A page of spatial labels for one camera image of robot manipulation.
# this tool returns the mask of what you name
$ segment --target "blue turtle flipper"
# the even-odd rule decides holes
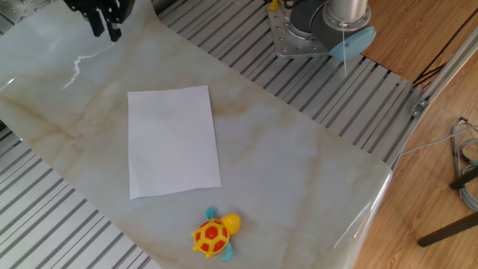
[[[214,212],[217,208],[211,207],[206,210],[206,220],[212,220],[214,218]]]
[[[231,242],[227,242],[226,253],[223,255],[223,261],[228,261],[232,257],[232,254],[234,254],[234,251],[232,251]]]

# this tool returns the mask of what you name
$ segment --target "metal slatted surface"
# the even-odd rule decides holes
[[[179,0],[158,18],[251,81],[392,167],[419,119],[422,90],[366,57],[284,60],[259,0]]]
[[[161,268],[31,151],[0,132],[0,268]]]

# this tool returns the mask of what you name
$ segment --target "metal mounting plate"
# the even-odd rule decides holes
[[[281,58],[320,57],[329,54],[323,44],[313,34],[301,32],[291,24],[291,11],[282,2],[276,11],[269,10],[267,16],[276,53]]]

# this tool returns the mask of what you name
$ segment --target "black metal bar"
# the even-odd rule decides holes
[[[475,212],[467,217],[462,218],[454,223],[451,223],[437,231],[425,235],[418,240],[420,247],[427,247],[452,235],[463,232],[478,225],[478,212]]]
[[[478,167],[473,168],[472,170],[465,173],[463,176],[457,178],[454,182],[451,182],[450,188],[452,188],[453,190],[458,190],[463,187],[463,185],[467,184],[476,177],[478,177]]]

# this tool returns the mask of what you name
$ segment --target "wooden floor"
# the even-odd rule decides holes
[[[369,0],[376,39],[363,53],[414,81],[463,22],[478,8],[477,0]],[[439,64],[458,49],[478,25],[475,16],[443,54]]]
[[[470,14],[477,8],[478,1],[370,1],[370,5],[377,7],[387,4],[391,4],[387,11],[389,16],[379,17],[376,21],[390,25],[374,25],[378,28],[379,35],[381,31],[394,31],[396,24],[391,22],[398,18],[412,20],[416,16],[418,19],[407,22],[410,29],[403,28],[402,31],[389,34],[391,38],[388,40],[381,41],[379,38],[379,42],[388,46],[380,47],[378,43],[374,43],[366,55],[413,80],[435,57],[447,42],[446,39],[453,35],[461,25],[460,22],[468,17],[467,12]],[[414,10],[414,6],[427,7],[430,11]],[[440,19],[441,16],[437,13],[430,14],[437,10],[441,10],[441,14],[444,10],[445,13],[454,13],[456,16],[461,14],[457,17],[459,22]],[[433,19],[436,26],[426,26],[427,19]],[[448,52],[448,57],[477,23],[478,18],[475,18],[464,30],[466,33],[453,45],[454,49]],[[468,118],[474,125],[478,124],[478,53],[431,104],[406,149],[449,135],[460,117]],[[470,132],[459,136],[458,142],[461,143],[471,135],[478,137],[476,132]],[[397,165],[355,269],[478,268],[478,227],[427,248],[421,248],[416,243],[419,237],[472,213],[462,202],[458,192],[448,187],[454,179],[450,142],[404,155]],[[478,179],[471,183],[470,189],[478,195]]]

